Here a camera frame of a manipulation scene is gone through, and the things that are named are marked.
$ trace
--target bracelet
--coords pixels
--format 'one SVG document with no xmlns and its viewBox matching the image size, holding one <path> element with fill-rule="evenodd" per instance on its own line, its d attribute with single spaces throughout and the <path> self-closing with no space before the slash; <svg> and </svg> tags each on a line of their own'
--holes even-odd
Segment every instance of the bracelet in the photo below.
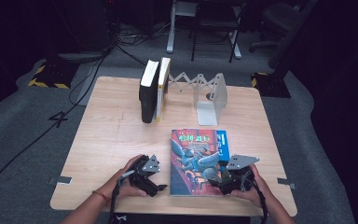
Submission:
<svg viewBox="0 0 358 224">
<path fill-rule="evenodd" d="M 110 203 L 112 202 L 112 199 L 111 199 L 111 198 L 106 197 L 104 194 L 102 194 L 102 193 L 101 193 L 100 191 L 98 191 L 98 190 L 93 190 L 92 193 L 96 193 L 96 194 L 101 195 L 101 197 L 103 197 L 103 199 L 106 201 L 106 205 L 105 205 L 105 206 L 109 206 Z"/>
</svg>

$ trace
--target chair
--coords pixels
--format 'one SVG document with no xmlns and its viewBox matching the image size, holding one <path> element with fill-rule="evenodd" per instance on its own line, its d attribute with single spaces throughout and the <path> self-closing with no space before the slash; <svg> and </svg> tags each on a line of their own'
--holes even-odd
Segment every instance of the chair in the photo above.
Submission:
<svg viewBox="0 0 358 224">
<path fill-rule="evenodd" d="M 292 7 L 283 2 L 266 7 L 262 11 L 261 38 L 266 39 L 269 35 L 269 40 L 253 43 L 249 51 L 255 52 L 257 48 L 277 47 L 299 21 L 301 15 L 299 10 L 299 4 Z"/>
<path fill-rule="evenodd" d="M 194 31 L 193 51 L 191 54 L 191 62 L 194 61 L 194 54 L 197 44 L 215 44 L 222 45 L 223 41 L 228 39 L 231 46 L 231 55 L 229 62 L 232 61 L 234 50 L 237 45 L 239 36 L 240 18 L 244 11 L 244 1 L 213 1 L 213 0 L 199 0 L 197 3 L 196 16 L 194 20 L 194 27 L 190 31 L 189 38 Z M 241 11 L 237 14 L 234 7 L 241 7 Z M 213 32 L 226 32 L 226 35 L 218 42 L 201 42 L 199 38 L 199 30 L 209 30 Z"/>
</svg>

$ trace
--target white folding stand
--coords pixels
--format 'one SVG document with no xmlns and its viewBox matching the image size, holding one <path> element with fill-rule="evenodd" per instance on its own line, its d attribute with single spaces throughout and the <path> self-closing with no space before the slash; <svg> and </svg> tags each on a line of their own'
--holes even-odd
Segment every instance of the white folding stand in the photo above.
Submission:
<svg viewBox="0 0 358 224">
<path fill-rule="evenodd" d="M 227 88 L 223 74 L 219 73 L 213 80 L 212 90 L 207 94 L 207 101 L 201 101 L 200 89 L 202 88 L 203 75 L 197 76 L 197 86 L 194 90 L 194 104 L 197 108 L 199 125 L 217 125 L 220 112 L 227 105 Z"/>
</svg>

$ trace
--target wooden table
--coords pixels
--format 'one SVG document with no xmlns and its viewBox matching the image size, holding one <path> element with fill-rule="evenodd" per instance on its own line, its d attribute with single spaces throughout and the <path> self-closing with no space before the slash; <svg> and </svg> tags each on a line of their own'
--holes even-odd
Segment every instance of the wooden table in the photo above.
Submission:
<svg viewBox="0 0 358 224">
<path fill-rule="evenodd" d="M 256 89 L 227 87 L 228 102 L 218 126 L 199 126 L 193 90 L 169 88 L 161 123 L 142 123 L 138 99 L 139 79 L 98 78 L 62 169 L 70 185 L 57 185 L 51 199 L 54 209 L 74 210 L 91 191 L 100 187 L 128 159 L 156 154 L 161 171 L 150 179 L 170 184 L 171 130 L 185 128 L 227 130 L 230 154 L 259 157 L 256 166 L 290 216 L 296 204 L 286 178 L 269 121 Z M 155 197 L 128 197 L 117 201 L 116 212 L 262 216 L 248 201 L 231 197 L 171 197 L 170 188 Z"/>
</svg>

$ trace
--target gray carpet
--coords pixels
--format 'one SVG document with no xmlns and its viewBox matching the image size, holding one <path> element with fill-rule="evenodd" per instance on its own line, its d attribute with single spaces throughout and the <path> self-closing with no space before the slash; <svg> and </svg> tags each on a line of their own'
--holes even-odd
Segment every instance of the gray carpet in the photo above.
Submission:
<svg viewBox="0 0 358 224">
<path fill-rule="evenodd" d="M 172 57 L 173 74 L 186 72 L 195 76 L 202 73 L 209 79 L 222 72 L 228 85 L 250 87 L 253 72 L 271 71 L 267 66 L 271 49 L 260 49 L 254 54 L 247 52 L 250 43 L 257 40 L 257 34 L 241 34 L 242 59 L 232 63 L 228 63 L 228 50 L 214 47 L 198 50 L 192 63 L 187 34 L 186 30 L 177 33 L 171 55 L 165 52 L 166 35 L 123 49 L 143 61 Z M 0 103 L 0 169 L 51 127 L 53 121 L 48 120 L 49 117 L 68 111 L 73 106 L 71 102 L 76 102 L 85 92 L 84 87 L 90 84 L 81 81 L 90 74 L 94 63 L 80 65 L 71 90 L 28 87 L 41 63 L 42 60 L 20 77 L 19 90 Z M 142 64 L 114 49 L 103 62 L 98 76 L 140 77 L 143 68 Z M 298 209 L 296 223 L 354 223 L 345 188 L 312 128 L 312 97 L 293 74 L 286 76 L 285 83 L 291 99 L 263 97 L 262 100 L 284 169 L 297 187 L 293 190 Z M 87 98 L 84 100 L 82 105 L 87 103 Z M 54 186 L 48 181 L 60 175 L 84 109 L 84 106 L 75 107 L 60 128 L 51 128 L 0 175 L 0 223 L 58 223 L 69 213 L 50 208 Z M 106 219 L 107 214 L 102 214 L 98 222 L 106 223 Z M 258 217 L 252 218 L 252 223 L 259 222 Z"/>
</svg>

